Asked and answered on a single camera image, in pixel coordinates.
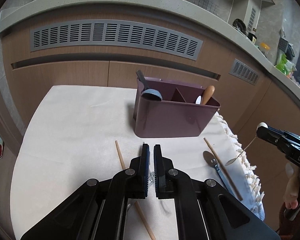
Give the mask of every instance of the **person's hand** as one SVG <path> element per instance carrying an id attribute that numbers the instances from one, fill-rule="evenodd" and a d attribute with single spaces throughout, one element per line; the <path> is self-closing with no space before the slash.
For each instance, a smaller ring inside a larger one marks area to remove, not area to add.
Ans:
<path id="1" fill-rule="evenodd" d="M 286 173 L 289 178 L 286 192 L 283 195 L 283 200 L 285 202 L 287 209 L 296 209 L 298 207 L 298 193 L 299 193 L 299 167 L 295 164 L 289 162 L 286 165 Z"/>

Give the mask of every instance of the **speckled stone countertop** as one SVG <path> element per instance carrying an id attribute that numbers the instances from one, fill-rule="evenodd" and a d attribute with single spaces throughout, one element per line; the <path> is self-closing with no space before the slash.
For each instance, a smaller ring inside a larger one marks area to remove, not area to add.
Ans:
<path id="1" fill-rule="evenodd" d="M 24 6 L 3 10 L 0 16 L 0 33 L 14 24 L 43 12 L 87 3 L 116 3 L 143 6 L 160 11 L 166 11 L 177 16 L 186 18 L 235 43 L 242 50 L 259 62 L 269 72 L 283 89 L 295 95 L 294 101 L 300 107 L 300 88 L 292 80 L 288 79 L 264 55 L 243 35 L 240 35 L 231 25 L 221 20 L 214 14 L 206 11 L 185 0 L 34 0 Z"/>

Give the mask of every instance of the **wooden handle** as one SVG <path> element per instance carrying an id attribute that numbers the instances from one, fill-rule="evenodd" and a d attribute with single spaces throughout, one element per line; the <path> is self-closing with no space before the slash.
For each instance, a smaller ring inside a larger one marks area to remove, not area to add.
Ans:
<path id="1" fill-rule="evenodd" d="M 120 151 L 119 144 L 118 144 L 117 140 L 115 141 L 115 146 L 117 147 L 117 152 L 118 152 L 118 156 L 119 156 L 119 159 L 120 159 L 121 167 L 122 167 L 123 170 L 125 170 L 126 169 L 126 165 L 124 164 L 124 161 L 123 161 L 123 158 L 122 158 L 122 154 L 121 154 L 121 151 Z M 148 234 L 149 234 L 151 240 L 155 240 L 154 234 L 153 234 L 153 232 L 152 232 L 152 230 L 151 230 L 151 228 L 150 228 L 150 226 L 148 224 L 148 221 L 147 221 L 147 219 L 146 219 L 146 217 L 145 217 L 145 215 L 144 215 L 144 213 L 143 213 L 143 211 L 142 211 L 142 209 L 140 207 L 139 202 L 136 201 L 134 203 L 134 206 L 136 207 L 136 210 L 137 210 L 137 212 L 139 214 L 139 217 L 141 218 L 143 224 L 145 225 L 145 227 L 146 227 L 146 229 L 148 231 Z"/>
<path id="2" fill-rule="evenodd" d="M 217 153 L 214 151 L 214 149 L 212 148 L 212 146 L 211 146 L 211 144 L 208 142 L 208 140 L 207 140 L 206 138 L 203 138 L 203 139 L 204 139 L 204 141 L 206 142 L 206 144 L 208 145 L 208 147 L 209 147 L 209 149 L 211 150 L 211 152 L 213 153 L 214 157 L 217 159 L 219 167 L 222 169 L 222 171 L 224 172 L 224 174 L 227 176 L 228 181 L 229 181 L 231 187 L 233 188 L 235 194 L 237 195 L 238 199 L 239 199 L 240 201 L 242 201 L 243 198 L 242 198 L 242 196 L 241 196 L 239 190 L 238 190 L 237 187 L 235 186 L 235 184 L 234 184 L 233 180 L 231 179 L 230 174 L 229 174 L 228 171 L 226 170 L 225 166 L 222 164 L 221 160 L 219 159 L 219 156 L 218 156 Z"/>
<path id="3" fill-rule="evenodd" d="M 209 99 L 212 97 L 213 93 L 214 93 L 215 87 L 214 86 L 208 86 L 203 94 L 202 94 L 202 98 L 201 98 L 201 103 L 200 105 L 206 105 L 209 101 Z"/>

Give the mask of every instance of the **purple utensil holder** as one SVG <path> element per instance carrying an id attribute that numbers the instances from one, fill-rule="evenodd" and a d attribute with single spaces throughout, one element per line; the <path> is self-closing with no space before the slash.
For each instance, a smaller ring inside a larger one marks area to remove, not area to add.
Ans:
<path id="1" fill-rule="evenodd" d="M 205 106 L 196 105 L 204 88 L 198 85 L 146 78 L 150 88 L 158 90 L 162 101 L 148 100 L 141 96 L 144 87 L 137 78 L 138 89 L 133 118 L 135 134 L 141 138 L 196 137 L 220 108 L 214 98 Z"/>

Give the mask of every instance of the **white tablecloth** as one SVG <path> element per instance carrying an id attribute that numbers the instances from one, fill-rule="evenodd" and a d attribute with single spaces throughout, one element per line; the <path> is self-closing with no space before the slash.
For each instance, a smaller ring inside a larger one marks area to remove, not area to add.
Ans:
<path id="1" fill-rule="evenodd" d="M 162 155 L 170 158 L 175 168 L 193 179 L 220 182 L 203 159 L 203 151 L 209 150 L 203 137 L 223 163 L 241 149 L 222 117 L 216 113 L 199 137 L 142 139 L 133 131 L 135 95 L 135 89 L 51 88 L 28 126 L 13 171 L 10 211 L 17 240 L 87 179 L 110 179 L 121 170 L 115 140 L 127 167 L 145 142 L 150 146 L 153 170 L 153 146 L 160 144 Z M 227 169 L 244 198 L 242 203 L 264 217 L 262 203 L 258 202 L 258 180 L 245 156 Z M 164 200 L 171 211 L 167 215 L 151 186 L 148 197 L 139 202 L 158 240 L 178 239 L 173 200 Z M 150 239 L 134 207 L 127 214 L 124 238 Z"/>

